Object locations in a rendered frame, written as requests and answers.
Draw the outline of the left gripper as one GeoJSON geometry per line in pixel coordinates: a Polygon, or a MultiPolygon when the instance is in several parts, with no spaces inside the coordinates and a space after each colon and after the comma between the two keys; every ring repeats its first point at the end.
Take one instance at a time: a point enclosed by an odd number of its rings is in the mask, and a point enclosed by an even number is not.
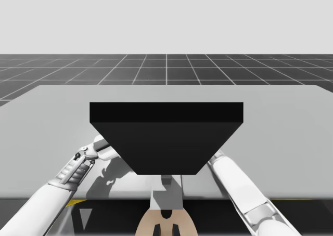
{"type": "Polygon", "coordinates": [[[108,161],[119,157],[119,154],[102,135],[98,135],[95,137],[93,142],[93,148],[97,152],[98,158],[103,161],[108,161]]]}

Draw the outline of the black screen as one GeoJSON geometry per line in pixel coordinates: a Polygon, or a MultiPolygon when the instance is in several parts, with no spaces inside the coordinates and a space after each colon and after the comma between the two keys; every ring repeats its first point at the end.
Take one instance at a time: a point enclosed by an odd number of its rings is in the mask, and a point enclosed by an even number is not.
{"type": "Polygon", "coordinates": [[[244,121],[241,102],[91,102],[89,121],[138,175],[195,175],[244,121]]]}

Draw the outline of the grey stand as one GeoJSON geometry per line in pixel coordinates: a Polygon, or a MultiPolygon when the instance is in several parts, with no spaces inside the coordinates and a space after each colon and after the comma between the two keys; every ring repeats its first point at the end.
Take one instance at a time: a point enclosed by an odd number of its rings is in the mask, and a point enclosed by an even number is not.
{"type": "Polygon", "coordinates": [[[153,176],[151,184],[150,209],[183,209],[183,187],[181,175],[153,176]]]}

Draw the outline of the tan robot part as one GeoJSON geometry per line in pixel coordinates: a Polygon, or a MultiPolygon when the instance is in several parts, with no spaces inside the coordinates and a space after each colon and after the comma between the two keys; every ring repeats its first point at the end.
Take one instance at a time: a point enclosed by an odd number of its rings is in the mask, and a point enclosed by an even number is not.
{"type": "Polygon", "coordinates": [[[174,209],[169,218],[162,216],[162,210],[148,209],[141,218],[135,236],[153,236],[155,225],[160,225],[160,236],[174,236],[173,225],[177,225],[180,236],[198,236],[196,226],[185,209],[174,209]]]}

